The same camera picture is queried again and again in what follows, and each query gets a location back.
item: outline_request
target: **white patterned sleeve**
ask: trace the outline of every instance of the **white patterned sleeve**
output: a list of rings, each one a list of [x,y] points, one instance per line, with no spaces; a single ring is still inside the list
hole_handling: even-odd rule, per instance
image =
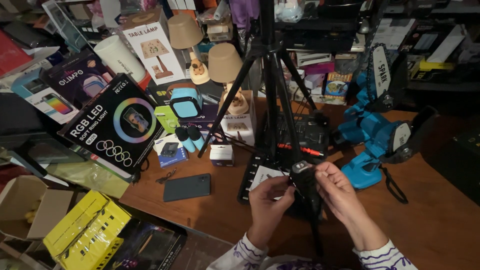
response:
[[[364,269],[368,270],[417,270],[417,268],[393,245],[392,240],[379,249],[372,251],[358,251],[358,255]]]
[[[267,252],[268,249],[260,250],[252,245],[245,234],[236,245],[210,264],[207,270],[258,270]]]

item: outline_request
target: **wooden table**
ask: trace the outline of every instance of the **wooden table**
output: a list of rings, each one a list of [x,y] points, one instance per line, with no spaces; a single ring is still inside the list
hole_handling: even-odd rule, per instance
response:
[[[265,99],[256,98],[256,111],[265,112]],[[331,119],[331,125],[342,122],[345,106],[319,105]],[[411,120],[415,113],[390,111],[390,121]],[[441,143],[455,134],[463,122],[442,118],[440,131],[430,135],[425,145]],[[424,153],[432,153],[435,144]],[[338,166],[347,163],[363,147],[338,152],[328,157]],[[235,167],[214,167],[208,156],[197,153],[190,160],[176,165],[172,178],[211,173],[211,195],[165,203],[163,185],[156,179],[173,168],[161,169],[155,152],[149,156],[150,168],[142,173],[136,186],[129,186],[121,203],[165,220],[235,243],[248,230],[252,218],[250,207],[237,202],[237,192],[250,153],[234,148]],[[417,154],[405,163],[386,165],[393,179],[407,195],[410,203],[399,203],[386,189],[384,181],[358,193],[370,216],[392,239],[400,251],[419,269],[478,269],[480,265],[480,208],[451,185]],[[320,225],[327,263],[358,269],[358,259],[351,252],[353,243],[344,226],[331,216]],[[269,255],[292,254],[313,257],[310,226],[306,221],[285,216],[269,242]]]

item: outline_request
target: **wireless microphone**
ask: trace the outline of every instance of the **wireless microphone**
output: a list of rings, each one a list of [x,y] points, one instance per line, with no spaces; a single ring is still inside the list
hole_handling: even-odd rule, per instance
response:
[[[204,146],[204,137],[202,136],[202,133],[196,126],[190,126],[188,128],[188,135],[190,136],[190,139],[192,139],[193,144],[197,147],[198,150],[202,149],[202,146]]]
[[[187,149],[190,153],[195,152],[195,145],[193,144],[192,140],[188,137],[188,132],[183,127],[177,127],[175,129],[175,134],[181,144]]]

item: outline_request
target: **beige lamp shade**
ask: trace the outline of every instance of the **beige lamp shade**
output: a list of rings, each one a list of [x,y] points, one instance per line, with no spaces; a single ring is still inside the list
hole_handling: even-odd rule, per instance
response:
[[[204,35],[190,15],[180,13],[168,20],[170,45],[175,49],[193,47],[202,41]]]
[[[220,43],[208,52],[208,70],[210,79],[218,83],[235,81],[243,62],[235,46]]]

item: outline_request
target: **yellow packaging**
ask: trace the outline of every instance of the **yellow packaging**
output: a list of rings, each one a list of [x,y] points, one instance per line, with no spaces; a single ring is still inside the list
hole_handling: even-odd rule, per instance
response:
[[[130,219],[110,198],[90,191],[43,243],[65,270],[102,270],[123,244],[117,236]]]

